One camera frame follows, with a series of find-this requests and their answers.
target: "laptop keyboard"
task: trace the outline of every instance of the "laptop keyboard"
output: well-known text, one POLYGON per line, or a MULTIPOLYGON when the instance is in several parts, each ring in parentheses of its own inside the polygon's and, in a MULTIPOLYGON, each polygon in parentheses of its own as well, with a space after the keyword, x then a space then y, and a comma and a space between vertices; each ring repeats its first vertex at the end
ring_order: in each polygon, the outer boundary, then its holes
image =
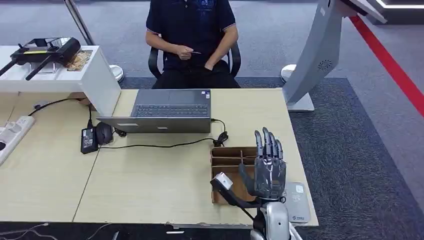
POLYGON ((208 106, 206 104, 197 105, 144 105, 135 106, 134 117, 207 117, 208 106))

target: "laptop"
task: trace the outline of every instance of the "laptop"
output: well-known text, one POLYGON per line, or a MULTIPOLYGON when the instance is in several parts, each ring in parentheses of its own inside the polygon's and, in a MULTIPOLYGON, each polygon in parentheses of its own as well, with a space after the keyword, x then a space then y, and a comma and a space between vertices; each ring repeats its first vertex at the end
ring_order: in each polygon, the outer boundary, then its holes
POLYGON ((140 89, 130 117, 97 119, 127 133, 210 133, 210 89, 140 89))

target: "laptop trackpad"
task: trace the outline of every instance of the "laptop trackpad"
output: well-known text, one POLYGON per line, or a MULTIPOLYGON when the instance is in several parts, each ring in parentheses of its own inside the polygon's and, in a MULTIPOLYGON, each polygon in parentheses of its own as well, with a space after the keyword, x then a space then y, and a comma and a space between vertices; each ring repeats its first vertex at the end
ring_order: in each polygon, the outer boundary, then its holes
POLYGON ((195 102, 194 91, 171 91, 169 93, 170 104, 193 104, 195 102))

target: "black pants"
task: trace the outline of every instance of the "black pants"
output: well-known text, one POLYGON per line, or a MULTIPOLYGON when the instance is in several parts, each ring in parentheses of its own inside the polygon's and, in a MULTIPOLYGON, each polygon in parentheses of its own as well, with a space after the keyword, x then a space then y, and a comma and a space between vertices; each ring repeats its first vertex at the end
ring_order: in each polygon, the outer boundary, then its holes
POLYGON ((191 67, 184 70, 165 70, 154 83, 153 89, 239 89, 240 86, 230 74, 228 65, 220 60, 213 70, 191 67))

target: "small box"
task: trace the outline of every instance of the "small box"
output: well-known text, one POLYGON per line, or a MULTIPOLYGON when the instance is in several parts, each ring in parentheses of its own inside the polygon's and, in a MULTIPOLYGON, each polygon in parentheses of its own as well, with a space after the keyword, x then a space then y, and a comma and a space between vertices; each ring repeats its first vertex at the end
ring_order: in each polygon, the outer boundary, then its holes
MULTIPOLYGON (((247 173, 254 178, 254 166, 256 158, 256 147, 214 147, 210 151, 210 164, 212 178, 219 173, 225 173, 233 182, 231 190, 234 194, 244 201, 253 201, 255 197, 251 196, 242 181, 239 174, 239 164, 244 163, 247 173)), ((228 202, 219 194, 212 191, 212 203, 228 204, 228 202)))

